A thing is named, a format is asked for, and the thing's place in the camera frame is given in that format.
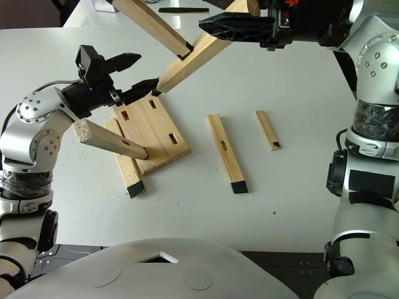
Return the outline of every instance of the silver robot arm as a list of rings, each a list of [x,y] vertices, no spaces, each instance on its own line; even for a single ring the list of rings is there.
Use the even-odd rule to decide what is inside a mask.
[[[59,83],[51,82],[17,105],[0,137],[0,298],[26,284],[36,255],[55,243],[58,216],[49,209],[52,170],[65,131],[92,110],[128,105],[157,84],[158,79],[150,79],[126,92],[114,89],[109,74],[140,57],[122,54],[105,60],[93,47],[82,45],[76,59],[80,80],[63,90],[45,89]]]

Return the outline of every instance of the wood piece with hole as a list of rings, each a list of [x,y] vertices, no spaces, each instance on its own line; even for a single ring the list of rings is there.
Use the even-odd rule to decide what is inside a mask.
[[[191,152],[157,97],[146,96],[115,109],[123,134],[143,145],[148,159],[137,160],[144,176]]]
[[[208,115],[207,119],[211,126],[214,142],[219,149],[224,168],[226,169],[233,193],[248,193],[248,188],[238,165],[233,148],[229,142],[226,131],[218,114]]]
[[[180,59],[192,51],[193,47],[142,0],[112,0],[109,2]]]
[[[122,129],[120,128],[116,118],[112,118],[111,120],[107,121],[105,123],[105,127],[111,132],[114,132],[115,134],[124,137]],[[142,181],[142,173],[137,166],[136,160],[131,157],[117,153],[115,153],[115,158],[117,160],[119,170],[122,174],[122,178],[125,182],[130,198],[133,198],[144,192],[145,188]]]
[[[249,12],[254,16],[260,16],[259,4],[256,0],[235,0],[226,11]],[[159,95],[160,93],[169,92],[231,43],[229,40],[221,40],[203,32],[194,42],[192,53],[183,61],[176,59],[160,75],[160,80],[153,94]]]
[[[263,110],[258,110],[255,112],[257,119],[259,120],[259,124],[261,125],[261,129],[263,135],[266,139],[266,143],[269,145],[272,151],[278,150],[281,148],[280,142],[274,134],[272,126],[267,119],[266,113]]]
[[[76,137],[80,143],[96,148],[124,154],[137,159],[147,159],[148,154],[144,147],[128,140],[90,120],[78,120],[74,123]]]

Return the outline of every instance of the wooden board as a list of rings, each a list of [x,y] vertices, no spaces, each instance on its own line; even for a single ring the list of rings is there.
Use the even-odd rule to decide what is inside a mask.
[[[248,193],[244,176],[238,165],[233,147],[231,146],[226,131],[223,128],[220,116],[218,114],[208,115],[207,119],[211,126],[214,142],[216,143],[222,157],[224,168],[231,183],[233,192]]]
[[[122,129],[120,128],[116,118],[107,121],[105,127],[115,134],[123,136]],[[115,154],[115,158],[117,159],[119,170],[122,174],[130,198],[142,193],[145,188],[142,183],[142,173],[137,166],[136,160],[121,154]]]
[[[235,0],[226,11],[250,12],[255,16],[260,16],[259,5],[256,0]],[[217,39],[203,32],[194,42],[194,50],[192,53],[183,61],[176,59],[169,65],[164,73],[160,75],[156,90],[160,93],[169,92],[173,87],[198,70],[231,43],[232,42],[229,40]]]
[[[255,112],[255,114],[257,119],[259,120],[263,135],[266,139],[266,143],[269,145],[269,148],[272,151],[280,149],[280,142],[277,139],[276,134],[274,134],[273,132],[272,126],[267,119],[266,113],[264,113],[263,110],[258,110]]]
[[[142,0],[113,0],[112,5],[179,58],[191,52],[190,44]]]
[[[147,160],[137,160],[144,176],[191,152],[159,98],[146,96],[115,114],[125,137],[148,153]]]

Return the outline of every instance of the wooden stick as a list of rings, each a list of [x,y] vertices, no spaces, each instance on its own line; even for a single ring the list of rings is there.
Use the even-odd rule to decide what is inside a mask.
[[[181,60],[193,50],[193,47],[177,31],[142,0],[109,0],[109,2]]]
[[[74,123],[74,130],[78,141],[85,145],[141,160],[148,158],[144,147],[89,120],[78,120]]]
[[[105,123],[105,127],[123,137],[122,130],[116,118]],[[126,157],[121,154],[115,154],[117,163],[119,165],[120,172],[122,173],[123,181],[125,182],[127,191],[129,192],[130,198],[144,192],[144,184],[142,182],[142,173],[140,172],[136,160],[131,157]]]
[[[256,0],[235,0],[226,11],[249,12],[254,16],[260,16],[259,4]],[[194,42],[194,51],[183,61],[176,59],[160,76],[156,87],[157,92],[154,95],[169,92],[231,43],[229,40],[221,40],[203,32]]]
[[[267,119],[266,113],[264,113],[263,110],[258,110],[255,112],[255,114],[257,116],[257,119],[259,120],[259,123],[261,124],[263,135],[270,149],[274,151],[281,148],[279,140],[277,139],[276,134],[274,134],[269,120]]]
[[[214,142],[219,149],[224,168],[233,189],[233,193],[248,193],[244,176],[239,168],[233,148],[228,140],[226,131],[218,114],[208,115],[207,119],[211,125]]]

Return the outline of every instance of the table surface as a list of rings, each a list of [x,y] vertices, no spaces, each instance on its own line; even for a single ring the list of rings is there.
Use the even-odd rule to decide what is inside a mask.
[[[160,7],[204,7],[209,13],[170,14],[158,13],[172,28],[197,27],[198,21],[222,12],[220,8],[202,0],[162,0],[148,4],[158,13]],[[135,27],[136,24],[121,12],[96,11],[92,0],[80,0],[64,27]]]
[[[159,76],[175,59],[138,27],[1,30],[0,41],[0,119],[43,83],[76,79],[80,44],[105,58],[142,54],[112,75],[123,90]],[[64,135],[53,183],[58,243],[195,237],[238,250],[323,251],[339,204],[325,188],[328,165],[335,134],[351,124],[355,108],[331,52],[304,42],[276,52],[234,43],[161,100],[192,153],[145,177],[146,191],[135,199],[113,153],[79,144],[71,129]],[[256,110],[267,112],[282,149],[269,151]],[[206,121],[214,113],[222,117],[249,194],[231,190]],[[111,117],[112,109],[103,107],[90,120],[102,125]]]

